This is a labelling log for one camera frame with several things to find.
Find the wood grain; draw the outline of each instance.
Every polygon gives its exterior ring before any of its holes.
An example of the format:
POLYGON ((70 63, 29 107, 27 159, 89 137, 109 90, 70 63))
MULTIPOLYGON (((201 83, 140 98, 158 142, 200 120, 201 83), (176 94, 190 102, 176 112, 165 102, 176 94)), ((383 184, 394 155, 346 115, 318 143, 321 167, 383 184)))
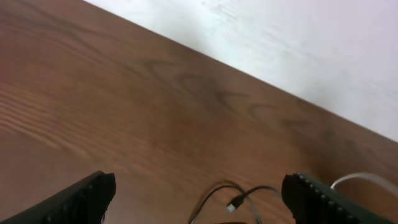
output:
MULTIPOLYGON (((327 184, 368 171, 398 184, 398 145, 253 77, 78 0, 0 2, 0 219, 90 172, 114 172, 107 223, 184 223, 222 179, 280 188, 306 172, 327 184)), ((339 187, 398 221, 371 184, 339 187)), ((253 222, 235 194, 197 223, 253 222)), ((264 223, 293 223, 267 192, 264 223)))

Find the white wall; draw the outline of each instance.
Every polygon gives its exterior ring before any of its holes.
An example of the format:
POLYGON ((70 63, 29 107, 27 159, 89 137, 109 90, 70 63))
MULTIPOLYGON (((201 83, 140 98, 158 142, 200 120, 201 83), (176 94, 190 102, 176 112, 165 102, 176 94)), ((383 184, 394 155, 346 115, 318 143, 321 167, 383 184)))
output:
POLYGON ((396 0, 87 0, 398 141, 396 0))

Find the black object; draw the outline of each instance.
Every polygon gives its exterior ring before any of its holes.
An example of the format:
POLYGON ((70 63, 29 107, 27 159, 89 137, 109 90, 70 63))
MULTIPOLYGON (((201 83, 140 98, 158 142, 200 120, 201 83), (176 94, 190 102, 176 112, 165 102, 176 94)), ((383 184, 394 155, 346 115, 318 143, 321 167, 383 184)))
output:
POLYGON ((0 224, 100 224, 115 193, 114 174, 97 171, 0 224))
POLYGON ((392 224, 308 175, 286 175, 282 198, 297 224, 392 224))

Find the brown wooden surface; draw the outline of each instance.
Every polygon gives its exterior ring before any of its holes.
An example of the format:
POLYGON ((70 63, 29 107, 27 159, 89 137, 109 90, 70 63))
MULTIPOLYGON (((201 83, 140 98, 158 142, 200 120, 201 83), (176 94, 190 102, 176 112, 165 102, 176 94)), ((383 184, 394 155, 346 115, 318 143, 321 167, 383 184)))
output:
MULTIPOLYGON (((85 2, 0 1, 0 220, 98 169, 118 184, 107 223, 185 223, 221 179, 398 184, 397 162, 395 142, 85 2)), ((383 189, 338 190, 398 221, 383 189)), ((197 223, 253 223, 249 205, 227 214, 234 195, 197 223)), ((252 197, 264 223, 293 223, 272 194, 252 197)))

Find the gray cable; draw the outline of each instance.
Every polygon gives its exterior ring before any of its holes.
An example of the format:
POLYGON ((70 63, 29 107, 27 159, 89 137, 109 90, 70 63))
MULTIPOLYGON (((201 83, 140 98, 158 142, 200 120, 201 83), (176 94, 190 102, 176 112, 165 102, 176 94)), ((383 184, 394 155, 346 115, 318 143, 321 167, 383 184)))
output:
POLYGON ((367 173, 367 172, 358 172, 358 173, 354 173, 354 174, 348 174, 344 177, 340 177, 330 186, 330 188, 335 189, 335 187, 338 184, 340 184, 346 180, 350 180, 352 178, 362 178, 362 179, 371 181, 371 182, 385 188, 386 190, 393 193, 396 197, 398 197, 398 187, 396 185, 392 184, 391 182, 389 182, 386 179, 379 177, 378 175, 367 173))

